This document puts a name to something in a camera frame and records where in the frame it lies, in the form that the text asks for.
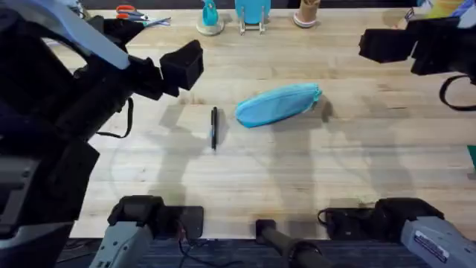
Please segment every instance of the wooden tabletop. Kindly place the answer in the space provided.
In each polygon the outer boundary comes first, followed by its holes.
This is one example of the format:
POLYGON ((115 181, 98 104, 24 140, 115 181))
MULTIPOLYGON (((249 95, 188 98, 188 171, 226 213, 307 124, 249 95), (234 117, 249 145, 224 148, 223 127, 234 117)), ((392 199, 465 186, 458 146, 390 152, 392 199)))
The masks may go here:
MULTIPOLYGON (((147 11, 172 26, 146 29, 129 53, 160 57, 192 39, 205 72, 192 91, 159 102, 135 96, 134 127, 122 140, 95 136, 101 153, 72 237, 102 237, 106 218, 126 195, 152 194, 168 205, 202 205, 204 237, 253 237, 254 221, 272 218, 296 237, 326 237, 316 224, 329 206, 373 206, 382 197, 419 197, 476 239, 476 176, 467 144, 476 144, 476 114, 450 110, 438 90, 450 74, 418 77, 411 61, 380 65, 358 55, 366 28, 389 28, 405 9, 319 10, 319 26, 292 23, 293 10, 272 10, 264 35, 240 36, 236 15, 215 37, 196 31, 200 10, 147 11), (316 109, 247 129, 237 103, 292 83, 317 82, 316 109), (220 145, 210 148, 210 111, 222 109, 220 145)), ((113 11, 93 12, 112 17, 113 11)), ((55 48, 71 69, 83 61, 55 48)), ((449 98, 475 103, 457 81, 449 98)), ((102 131, 123 133, 126 113, 102 131)))

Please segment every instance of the pen holder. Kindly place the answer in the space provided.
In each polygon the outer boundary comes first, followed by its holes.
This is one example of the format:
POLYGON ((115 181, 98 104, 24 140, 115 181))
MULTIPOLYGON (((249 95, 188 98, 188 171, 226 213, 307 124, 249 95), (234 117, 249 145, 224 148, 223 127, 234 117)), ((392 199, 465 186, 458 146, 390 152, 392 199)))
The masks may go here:
POLYGON ((301 0, 299 10, 294 14, 294 22, 302 28, 316 24, 317 12, 321 0, 301 0))

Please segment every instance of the black cable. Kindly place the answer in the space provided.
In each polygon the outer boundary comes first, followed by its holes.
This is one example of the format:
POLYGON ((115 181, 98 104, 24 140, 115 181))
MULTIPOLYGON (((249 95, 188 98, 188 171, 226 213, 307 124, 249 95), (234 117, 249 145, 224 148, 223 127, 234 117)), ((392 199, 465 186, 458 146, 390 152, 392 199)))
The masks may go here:
POLYGON ((323 213, 327 213, 328 211, 329 211, 329 210, 326 208, 326 209, 320 210, 320 211, 318 212, 318 222, 319 222, 319 224, 321 224, 321 225, 324 226, 324 227, 327 226, 327 223, 326 223, 324 220, 321 219, 321 215, 322 215, 323 213))
POLYGON ((460 112, 472 112, 472 111, 476 111, 476 105, 472 105, 472 106, 455 106, 455 105, 452 105, 450 103, 448 103, 448 101, 446 100, 446 92, 448 91, 448 87, 451 83, 453 83, 453 81, 457 80, 457 79, 460 79, 460 78, 463 78, 463 77, 468 77, 467 75, 456 75, 456 76, 453 76, 453 77, 450 77, 448 78, 444 83, 443 85, 441 85, 441 89, 440 89, 440 100, 446 104, 448 107, 452 108, 453 110, 456 110, 456 111, 460 111, 460 112))
POLYGON ((76 260, 78 258, 82 258, 82 257, 93 255, 93 254, 96 254, 96 252, 88 252, 88 253, 85 253, 85 254, 82 254, 82 255, 76 255, 76 256, 71 257, 71 258, 62 259, 61 261, 57 261, 57 264, 61 264, 61 263, 66 262, 66 261, 76 260))
POLYGON ((65 248, 63 251, 72 251, 76 249, 81 249, 84 246, 88 246, 90 243, 95 242, 96 239, 73 239, 66 242, 65 248))
POLYGON ((108 132, 97 132, 98 135, 104 135, 112 138, 126 138, 132 130, 132 121, 134 118, 134 101, 132 98, 127 99, 127 129, 126 133, 124 135, 118 135, 114 133, 108 133, 108 132))
POLYGON ((182 266, 184 265, 185 261, 187 260, 187 258, 191 259, 191 260, 194 260, 195 262, 199 263, 199 264, 204 264, 206 266, 209 266, 209 267, 214 267, 214 268, 226 268, 226 267, 230 267, 232 265, 236 265, 236 264, 245 264, 243 261, 231 261, 231 262, 228 262, 226 264, 215 264, 213 262, 210 262, 210 261, 203 261, 197 257, 193 257, 191 255, 189 255, 188 253, 190 251, 192 251, 193 249, 195 248, 198 248, 198 247, 202 247, 202 246, 205 246, 207 245, 210 241, 206 241, 202 244, 197 244, 196 242, 193 242, 194 244, 190 243, 190 240, 188 238, 188 234, 187 234, 187 230, 185 228, 185 225, 181 222, 181 221, 178 221, 178 224, 181 226, 181 230, 182 230, 182 233, 184 234, 185 236, 185 239, 187 240, 187 242, 189 242, 190 244, 190 247, 187 249, 187 250, 184 250, 184 247, 182 246, 182 243, 181 243, 181 240, 182 240, 182 237, 180 237, 178 239, 178 248, 180 249, 180 252, 182 253, 183 257, 182 259, 180 260, 180 264, 178 266, 178 268, 182 268, 182 266))

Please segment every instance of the blue pencil case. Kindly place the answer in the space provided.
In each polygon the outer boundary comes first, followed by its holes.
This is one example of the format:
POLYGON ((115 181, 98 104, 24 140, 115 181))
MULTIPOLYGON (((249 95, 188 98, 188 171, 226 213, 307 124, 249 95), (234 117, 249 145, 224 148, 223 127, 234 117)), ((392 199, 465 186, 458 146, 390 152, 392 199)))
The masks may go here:
POLYGON ((311 108, 321 94, 317 83, 283 86, 239 103, 235 117, 245 127, 274 123, 311 108))

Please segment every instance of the sticker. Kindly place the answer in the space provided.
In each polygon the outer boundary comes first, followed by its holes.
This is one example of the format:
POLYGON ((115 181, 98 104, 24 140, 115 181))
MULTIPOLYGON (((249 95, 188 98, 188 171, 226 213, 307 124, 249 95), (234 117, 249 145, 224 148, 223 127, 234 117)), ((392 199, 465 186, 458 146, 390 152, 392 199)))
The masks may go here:
POLYGON ((414 240, 419 245, 428 250, 432 255, 437 257, 438 260, 446 264, 449 258, 449 252, 447 252, 444 248, 438 246, 435 242, 433 242, 430 238, 428 238, 420 231, 415 232, 414 240))

